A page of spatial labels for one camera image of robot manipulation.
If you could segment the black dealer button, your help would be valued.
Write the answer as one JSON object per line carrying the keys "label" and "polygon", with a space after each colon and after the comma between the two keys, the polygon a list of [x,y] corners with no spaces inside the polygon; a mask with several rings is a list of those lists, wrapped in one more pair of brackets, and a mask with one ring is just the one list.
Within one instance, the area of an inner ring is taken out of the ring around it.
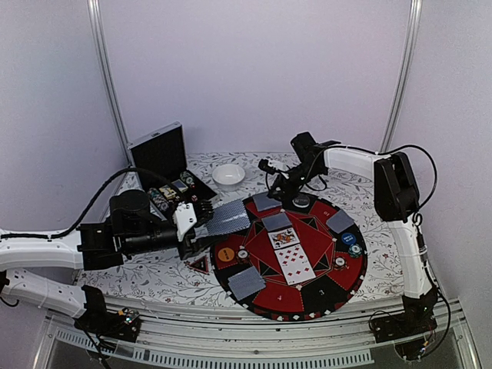
{"label": "black dealer button", "polygon": [[310,205],[311,200],[308,196],[300,194],[292,200],[292,203],[298,208],[307,208]]}

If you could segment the black triangular all-in button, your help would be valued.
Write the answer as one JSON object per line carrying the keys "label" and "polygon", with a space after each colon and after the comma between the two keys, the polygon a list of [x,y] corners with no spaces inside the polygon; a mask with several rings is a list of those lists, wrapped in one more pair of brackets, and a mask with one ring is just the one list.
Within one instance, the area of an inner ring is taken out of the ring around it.
{"label": "black triangular all-in button", "polygon": [[203,256],[199,259],[196,259],[192,262],[187,263],[187,266],[193,270],[197,271],[202,274],[209,274],[209,267],[208,267],[208,257]]}

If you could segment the orange big blind button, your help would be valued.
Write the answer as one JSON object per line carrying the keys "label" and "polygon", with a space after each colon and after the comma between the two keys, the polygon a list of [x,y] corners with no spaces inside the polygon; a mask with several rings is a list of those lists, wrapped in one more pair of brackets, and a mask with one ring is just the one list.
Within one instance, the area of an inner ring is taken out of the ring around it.
{"label": "orange big blind button", "polygon": [[231,248],[221,248],[218,251],[218,259],[224,263],[233,261],[235,258],[235,252]]}

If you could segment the orange black hundred chip stack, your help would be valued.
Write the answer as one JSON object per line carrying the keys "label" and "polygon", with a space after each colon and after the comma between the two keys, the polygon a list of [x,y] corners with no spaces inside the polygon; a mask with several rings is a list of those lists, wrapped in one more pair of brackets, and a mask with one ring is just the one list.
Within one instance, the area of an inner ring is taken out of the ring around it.
{"label": "orange black hundred chip stack", "polygon": [[250,260],[249,252],[245,249],[241,249],[237,252],[237,261],[239,264],[246,264]]}

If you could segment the dealt blue playing card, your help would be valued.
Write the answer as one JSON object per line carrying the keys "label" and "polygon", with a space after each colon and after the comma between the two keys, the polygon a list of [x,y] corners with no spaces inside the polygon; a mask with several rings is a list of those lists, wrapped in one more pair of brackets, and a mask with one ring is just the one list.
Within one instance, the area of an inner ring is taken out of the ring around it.
{"label": "dealt blue playing card", "polygon": [[243,300],[266,288],[266,282],[255,267],[249,267],[229,277],[228,287],[236,300]]}

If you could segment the blue small blind button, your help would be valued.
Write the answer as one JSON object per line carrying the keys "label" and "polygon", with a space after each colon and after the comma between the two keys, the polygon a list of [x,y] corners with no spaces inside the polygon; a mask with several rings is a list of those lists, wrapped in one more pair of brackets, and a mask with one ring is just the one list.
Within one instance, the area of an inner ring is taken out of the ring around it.
{"label": "blue small blind button", "polygon": [[345,232],[341,235],[341,240],[343,241],[344,244],[351,246],[353,244],[357,243],[357,237],[350,233],[350,232]]}

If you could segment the nine of diamonds card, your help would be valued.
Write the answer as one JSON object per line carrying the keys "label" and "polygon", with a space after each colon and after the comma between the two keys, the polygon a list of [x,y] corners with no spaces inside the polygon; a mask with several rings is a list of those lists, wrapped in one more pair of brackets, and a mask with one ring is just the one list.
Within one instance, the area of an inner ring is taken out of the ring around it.
{"label": "nine of diamonds card", "polygon": [[275,250],[274,253],[285,276],[299,277],[313,272],[308,257],[300,244]]}

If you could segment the three of diamonds card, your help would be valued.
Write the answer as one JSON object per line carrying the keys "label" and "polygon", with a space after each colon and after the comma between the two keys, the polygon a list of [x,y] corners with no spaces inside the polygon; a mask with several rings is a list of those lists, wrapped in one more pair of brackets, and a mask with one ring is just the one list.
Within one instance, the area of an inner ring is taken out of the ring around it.
{"label": "three of diamonds card", "polygon": [[288,271],[285,274],[285,280],[288,285],[301,284],[316,277],[314,271],[309,268],[301,270]]}

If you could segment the green fifty poker chip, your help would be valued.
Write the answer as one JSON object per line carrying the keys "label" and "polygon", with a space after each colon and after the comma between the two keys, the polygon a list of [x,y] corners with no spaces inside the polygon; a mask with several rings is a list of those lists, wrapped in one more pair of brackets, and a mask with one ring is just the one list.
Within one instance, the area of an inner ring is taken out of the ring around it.
{"label": "green fifty poker chip", "polygon": [[352,244],[349,248],[348,248],[348,254],[352,257],[352,258],[359,258],[362,254],[363,254],[363,250],[361,248],[360,245],[358,244]]}

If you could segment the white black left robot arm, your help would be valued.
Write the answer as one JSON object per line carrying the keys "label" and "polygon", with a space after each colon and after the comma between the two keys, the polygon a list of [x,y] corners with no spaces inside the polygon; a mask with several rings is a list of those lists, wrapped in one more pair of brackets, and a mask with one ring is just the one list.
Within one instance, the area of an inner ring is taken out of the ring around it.
{"label": "white black left robot arm", "polygon": [[180,259],[194,256],[223,241],[223,235],[199,237],[196,228],[214,215],[208,200],[183,197],[160,218],[151,213],[148,194],[131,189],[109,200],[110,215],[102,223],[77,220],[58,233],[1,232],[1,296],[58,311],[99,334],[108,333],[114,320],[131,324],[135,313],[111,313],[103,293],[91,286],[60,284],[30,272],[32,268],[70,268],[99,271],[121,266],[135,255],[175,248]]}

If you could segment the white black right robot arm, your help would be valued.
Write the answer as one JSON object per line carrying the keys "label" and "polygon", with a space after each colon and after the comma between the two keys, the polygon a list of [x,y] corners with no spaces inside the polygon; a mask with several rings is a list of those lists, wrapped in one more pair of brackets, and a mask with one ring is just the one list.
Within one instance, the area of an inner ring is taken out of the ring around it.
{"label": "white black right robot arm", "polygon": [[273,175],[268,197],[290,201],[312,178],[331,169],[347,171],[367,178],[374,185],[374,208],[387,223],[394,237],[404,274],[404,313],[397,328],[413,335],[427,323],[438,299],[438,289],[427,269],[427,246],[420,230],[424,202],[408,156],[403,148],[386,153],[373,152],[341,144],[317,143],[310,133],[302,132],[291,140],[299,165],[288,168],[262,159],[258,167]]}

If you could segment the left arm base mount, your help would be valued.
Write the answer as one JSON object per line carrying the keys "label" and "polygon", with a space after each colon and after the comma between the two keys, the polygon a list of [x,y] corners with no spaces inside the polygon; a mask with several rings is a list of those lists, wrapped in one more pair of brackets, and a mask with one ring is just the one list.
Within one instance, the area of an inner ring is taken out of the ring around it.
{"label": "left arm base mount", "polygon": [[85,293],[84,313],[75,319],[74,326],[98,337],[109,337],[120,341],[137,341],[141,319],[138,310],[123,307],[117,312],[106,308],[102,292],[94,287],[83,286]]}

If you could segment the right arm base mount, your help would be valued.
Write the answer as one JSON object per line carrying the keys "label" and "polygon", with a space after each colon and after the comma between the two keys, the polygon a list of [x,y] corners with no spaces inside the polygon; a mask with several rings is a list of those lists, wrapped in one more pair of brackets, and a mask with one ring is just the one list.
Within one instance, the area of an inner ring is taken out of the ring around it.
{"label": "right arm base mount", "polygon": [[370,331],[377,343],[395,341],[414,335],[430,333],[429,338],[405,341],[394,346],[398,356],[405,361],[418,361],[424,357],[434,336],[437,322],[434,317],[434,303],[402,297],[404,310],[399,314],[376,311],[368,321]]}

